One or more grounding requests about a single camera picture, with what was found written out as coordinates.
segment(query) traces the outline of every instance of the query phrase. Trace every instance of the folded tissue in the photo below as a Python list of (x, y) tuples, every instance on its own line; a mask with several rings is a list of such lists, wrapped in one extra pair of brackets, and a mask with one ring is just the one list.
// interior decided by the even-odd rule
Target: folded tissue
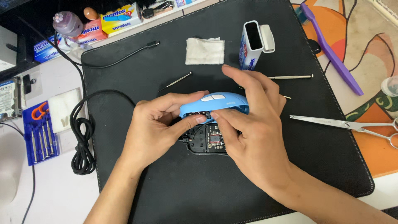
[(186, 65), (224, 64), (224, 43), (220, 38), (187, 39)]

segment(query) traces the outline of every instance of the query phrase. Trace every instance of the orange tool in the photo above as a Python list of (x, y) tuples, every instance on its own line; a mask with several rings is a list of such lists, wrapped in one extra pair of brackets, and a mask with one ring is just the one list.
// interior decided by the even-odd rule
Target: orange tool
[[(44, 103), (42, 103), (38, 108), (36, 108), (36, 109), (34, 109), (33, 111), (32, 111), (32, 118), (33, 118), (33, 120), (40, 120), (42, 117), (43, 117), (43, 115), (45, 115), (48, 111), (49, 111), (49, 109), (47, 109), (46, 111), (43, 111), (43, 108), (44, 108), (44, 106), (47, 104), (47, 102), (44, 102)], [(40, 112), (40, 115), (37, 117), (36, 116), (36, 112), (37, 111), (39, 111)]]

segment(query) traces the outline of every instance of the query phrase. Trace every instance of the purple toothbrush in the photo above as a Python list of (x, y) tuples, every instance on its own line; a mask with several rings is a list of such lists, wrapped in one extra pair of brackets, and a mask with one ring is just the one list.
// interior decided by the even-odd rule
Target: purple toothbrush
[(308, 8), (305, 3), (300, 4), (300, 7), (296, 9), (296, 14), (298, 19), (302, 24), (306, 21), (311, 21), (312, 25), (314, 26), (316, 35), (318, 36), (318, 42), (321, 46), (322, 50), (325, 52), (326, 56), (332, 62), (334, 68), (343, 78), (343, 80), (349, 85), (349, 87), (359, 96), (363, 95), (361, 88), (359, 87), (358, 83), (355, 81), (354, 77), (348, 71), (347, 67), (341, 62), (340, 58), (337, 57), (336, 53), (332, 50), (332, 48), (328, 45), (325, 40), (325, 37), (322, 34), (321, 29), (319, 28), (318, 23), (316, 22), (314, 13)]

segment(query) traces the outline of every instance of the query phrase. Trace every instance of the black mouse pad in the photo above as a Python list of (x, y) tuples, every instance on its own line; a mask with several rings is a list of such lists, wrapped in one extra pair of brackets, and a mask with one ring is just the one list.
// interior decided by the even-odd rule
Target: black mouse pad
[[(221, 65), (185, 65), (186, 39), (225, 40), (225, 63), (238, 67), (243, 24), (268, 24), (275, 52), (263, 53), (256, 71), (268, 76), (310, 75), (312, 79), (276, 80), (289, 96), (281, 119), (289, 159), (312, 176), (355, 197), (371, 194), (374, 183), (350, 131), (302, 122), (289, 115), (344, 119), (344, 115), (311, 52), (306, 35), (288, 0), (224, 0), (202, 10), (85, 52), (82, 62), (106, 65), (159, 40), (127, 60), (106, 68), (84, 68), (87, 94), (116, 89), (135, 102), (168, 92), (199, 90), (244, 95)], [(193, 71), (175, 85), (158, 90)], [(99, 190), (120, 156), (133, 108), (118, 95), (88, 102)], [(247, 223), (293, 212), (251, 183), (234, 161), (222, 155), (194, 155), (177, 142), (143, 173), (129, 223)]]

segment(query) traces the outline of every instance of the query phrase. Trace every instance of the white mouse button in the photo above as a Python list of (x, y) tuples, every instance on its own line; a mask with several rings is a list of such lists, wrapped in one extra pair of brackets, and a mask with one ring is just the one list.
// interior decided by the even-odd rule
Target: white mouse button
[(212, 95), (212, 97), (213, 97), (214, 99), (225, 99), (225, 96), (220, 95), (220, 94)]
[(214, 98), (211, 96), (207, 96), (207, 97), (204, 97), (201, 99), (201, 101), (204, 101), (204, 102), (209, 101), (209, 100), (214, 100)]

